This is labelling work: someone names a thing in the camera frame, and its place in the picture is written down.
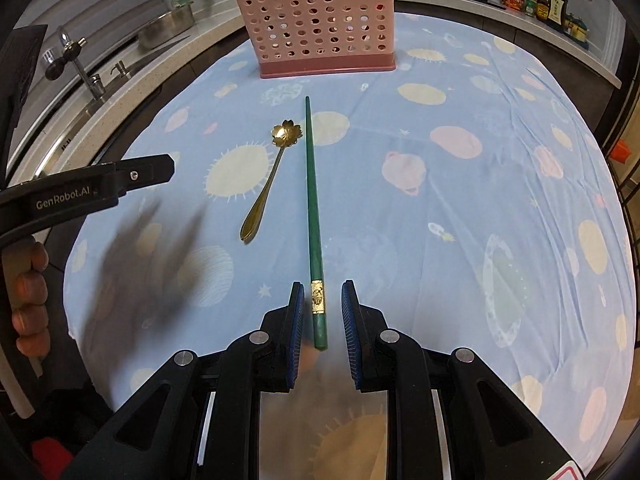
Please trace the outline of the person's left hand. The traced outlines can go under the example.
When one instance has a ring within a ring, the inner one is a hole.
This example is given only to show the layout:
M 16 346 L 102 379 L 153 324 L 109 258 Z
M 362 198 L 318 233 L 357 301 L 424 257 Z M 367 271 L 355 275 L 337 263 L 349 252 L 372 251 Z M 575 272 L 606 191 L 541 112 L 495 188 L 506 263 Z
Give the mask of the person's left hand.
M 42 272 L 47 269 L 49 256 L 46 248 L 33 242 L 23 250 L 28 255 L 29 269 L 17 275 L 13 291 L 18 308 L 12 313 L 12 324 L 17 332 L 17 349 L 28 358 L 45 358 L 50 351 L 49 315 L 46 309 L 48 289 Z

